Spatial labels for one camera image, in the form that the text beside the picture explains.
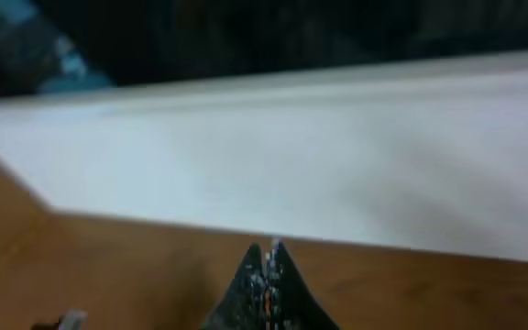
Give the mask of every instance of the brown surface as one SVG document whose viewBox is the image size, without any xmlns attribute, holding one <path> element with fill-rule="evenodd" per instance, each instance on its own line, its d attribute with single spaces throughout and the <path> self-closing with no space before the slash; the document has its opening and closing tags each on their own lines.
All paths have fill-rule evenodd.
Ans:
<svg viewBox="0 0 528 330">
<path fill-rule="evenodd" d="M 256 236 L 46 213 L 0 171 L 0 329 L 193 329 Z M 289 241 L 344 329 L 528 329 L 528 264 Z"/>
</svg>

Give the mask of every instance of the brown floor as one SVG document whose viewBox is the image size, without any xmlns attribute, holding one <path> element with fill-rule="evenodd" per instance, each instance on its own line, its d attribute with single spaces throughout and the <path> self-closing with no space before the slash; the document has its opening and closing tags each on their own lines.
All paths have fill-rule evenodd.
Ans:
<svg viewBox="0 0 528 330">
<path fill-rule="evenodd" d="M 0 171 L 0 329 L 196 329 L 259 236 L 45 212 Z M 289 241 L 344 329 L 528 329 L 528 264 Z"/>
</svg>

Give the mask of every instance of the white panel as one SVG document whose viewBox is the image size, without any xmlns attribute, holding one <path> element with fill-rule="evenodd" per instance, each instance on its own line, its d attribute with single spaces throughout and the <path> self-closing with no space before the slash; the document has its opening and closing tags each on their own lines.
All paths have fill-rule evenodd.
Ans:
<svg viewBox="0 0 528 330">
<path fill-rule="evenodd" d="M 0 104 L 0 160 L 59 210 L 528 260 L 528 54 L 418 68 Z"/>
</svg>

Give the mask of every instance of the wooden floor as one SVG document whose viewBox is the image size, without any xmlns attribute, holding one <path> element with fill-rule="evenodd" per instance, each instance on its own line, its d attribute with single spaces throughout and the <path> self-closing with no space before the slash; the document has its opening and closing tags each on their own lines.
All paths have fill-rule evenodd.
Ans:
<svg viewBox="0 0 528 330">
<path fill-rule="evenodd" d="M 46 212 L 0 171 L 0 329 L 78 307 L 89 329 L 196 329 L 246 236 Z M 528 264 L 288 241 L 344 329 L 528 329 Z"/>
</svg>

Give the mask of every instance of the white wall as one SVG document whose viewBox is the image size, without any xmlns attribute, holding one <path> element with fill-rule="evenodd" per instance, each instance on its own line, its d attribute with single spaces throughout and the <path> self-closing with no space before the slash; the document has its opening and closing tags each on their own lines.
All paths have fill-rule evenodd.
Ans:
<svg viewBox="0 0 528 330">
<path fill-rule="evenodd" d="M 50 207 L 528 260 L 528 53 L 0 104 Z"/>
</svg>

